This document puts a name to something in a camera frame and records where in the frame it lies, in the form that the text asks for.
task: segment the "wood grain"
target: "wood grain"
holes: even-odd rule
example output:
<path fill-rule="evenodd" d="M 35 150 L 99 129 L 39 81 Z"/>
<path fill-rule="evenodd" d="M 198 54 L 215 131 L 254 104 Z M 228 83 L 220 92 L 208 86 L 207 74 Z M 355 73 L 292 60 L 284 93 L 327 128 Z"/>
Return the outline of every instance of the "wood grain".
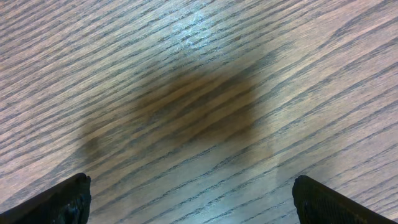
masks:
<path fill-rule="evenodd" d="M 90 223 L 297 223 L 306 174 L 398 220 L 398 1 L 0 14 L 0 211 L 85 172 Z"/>

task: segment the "brown wood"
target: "brown wood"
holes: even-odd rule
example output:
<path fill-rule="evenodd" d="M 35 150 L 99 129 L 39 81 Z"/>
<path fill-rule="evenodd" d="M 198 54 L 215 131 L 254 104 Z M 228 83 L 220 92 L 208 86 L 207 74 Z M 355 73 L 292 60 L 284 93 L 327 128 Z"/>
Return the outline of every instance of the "brown wood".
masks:
<path fill-rule="evenodd" d="M 300 174 L 398 219 L 398 1 L 0 3 L 0 211 L 297 223 Z"/>

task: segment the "black object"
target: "black object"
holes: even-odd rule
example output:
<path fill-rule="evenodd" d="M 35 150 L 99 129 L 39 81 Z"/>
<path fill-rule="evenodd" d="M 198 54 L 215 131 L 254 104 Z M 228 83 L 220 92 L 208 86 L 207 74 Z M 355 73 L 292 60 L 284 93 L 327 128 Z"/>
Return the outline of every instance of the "black object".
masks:
<path fill-rule="evenodd" d="M 90 212 L 90 177 L 76 174 L 0 214 L 0 224 L 86 224 Z"/>
<path fill-rule="evenodd" d="M 293 198 L 301 224 L 396 224 L 306 175 L 295 180 Z"/>

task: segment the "wooden table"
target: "wooden table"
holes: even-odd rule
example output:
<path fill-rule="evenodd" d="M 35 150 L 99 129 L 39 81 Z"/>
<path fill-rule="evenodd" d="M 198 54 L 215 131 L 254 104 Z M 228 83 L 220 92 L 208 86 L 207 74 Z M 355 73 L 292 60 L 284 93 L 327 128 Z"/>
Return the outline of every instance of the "wooden table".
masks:
<path fill-rule="evenodd" d="M 398 1 L 0 3 L 0 211 L 297 223 L 306 174 L 398 219 Z"/>

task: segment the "wooden surface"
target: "wooden surface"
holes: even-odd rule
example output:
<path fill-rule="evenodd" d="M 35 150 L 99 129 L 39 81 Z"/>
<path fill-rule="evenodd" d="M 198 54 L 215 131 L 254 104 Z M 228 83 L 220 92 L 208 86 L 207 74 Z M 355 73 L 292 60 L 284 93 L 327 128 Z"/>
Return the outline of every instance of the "wooden surface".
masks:
<path fill-rule="evenodd" d="M 297 223 L 300 174 L 398 219 L 398 1 L 0 3 L 0 211 Z"/>

